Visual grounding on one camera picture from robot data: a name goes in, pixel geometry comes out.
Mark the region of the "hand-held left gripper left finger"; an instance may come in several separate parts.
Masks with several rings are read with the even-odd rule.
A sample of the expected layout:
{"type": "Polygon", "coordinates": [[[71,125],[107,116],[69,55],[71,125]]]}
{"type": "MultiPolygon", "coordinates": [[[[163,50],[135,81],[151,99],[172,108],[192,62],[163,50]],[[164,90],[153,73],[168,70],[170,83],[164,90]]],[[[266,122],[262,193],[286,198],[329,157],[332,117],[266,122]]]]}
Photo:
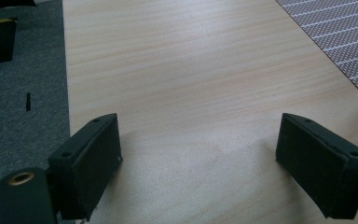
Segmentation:
{"type": "Polygon", "coordinates": [[[117,114],[91,120],[48,157],[64,219],[89,219],[122,163],[117,114]]]}

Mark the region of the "striped woven placemat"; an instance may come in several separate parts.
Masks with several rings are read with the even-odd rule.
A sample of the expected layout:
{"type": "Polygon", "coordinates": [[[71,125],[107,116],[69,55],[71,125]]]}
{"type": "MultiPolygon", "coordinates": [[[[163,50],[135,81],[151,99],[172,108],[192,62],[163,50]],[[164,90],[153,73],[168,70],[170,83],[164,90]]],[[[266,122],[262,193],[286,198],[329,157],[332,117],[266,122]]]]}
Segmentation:
{"type": "Polygon", "coordinates": [[[276,0],[358,89],[358,0],[276,0]]]}

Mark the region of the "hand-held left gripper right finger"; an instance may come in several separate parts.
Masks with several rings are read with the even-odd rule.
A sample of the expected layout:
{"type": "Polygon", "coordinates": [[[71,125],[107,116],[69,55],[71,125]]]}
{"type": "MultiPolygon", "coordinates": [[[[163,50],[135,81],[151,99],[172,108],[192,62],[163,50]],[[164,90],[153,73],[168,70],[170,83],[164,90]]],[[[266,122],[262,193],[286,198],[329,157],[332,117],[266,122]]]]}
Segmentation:
{"type": "Polygon", "coordinates": [[[325,217],[356,216],[358,146],[311,119],[284,113],[276,160],[325,217]]]}

